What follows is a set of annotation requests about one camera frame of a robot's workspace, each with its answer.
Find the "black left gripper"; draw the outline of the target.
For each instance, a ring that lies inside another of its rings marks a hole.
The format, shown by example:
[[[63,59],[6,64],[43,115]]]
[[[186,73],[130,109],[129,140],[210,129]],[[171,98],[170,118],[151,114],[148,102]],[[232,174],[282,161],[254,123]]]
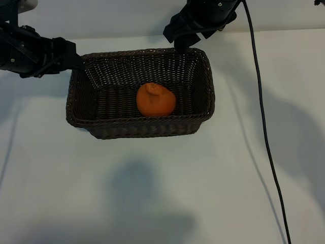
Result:
[[[75,43],[61,37],[41,37],[27,25],[18,27],[1,22],[1,70],[22,78],[40,78],[68,69],[84,69]]]

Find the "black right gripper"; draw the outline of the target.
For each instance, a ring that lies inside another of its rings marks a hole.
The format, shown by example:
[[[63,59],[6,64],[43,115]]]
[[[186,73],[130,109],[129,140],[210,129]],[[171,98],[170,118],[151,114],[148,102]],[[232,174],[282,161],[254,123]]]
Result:
[[[240,1],[187,1],[184,9],[174,15],[163,31],[164,37],[174,42],[176,50],[187,50],[201,39],[222,31],[237,17]]]

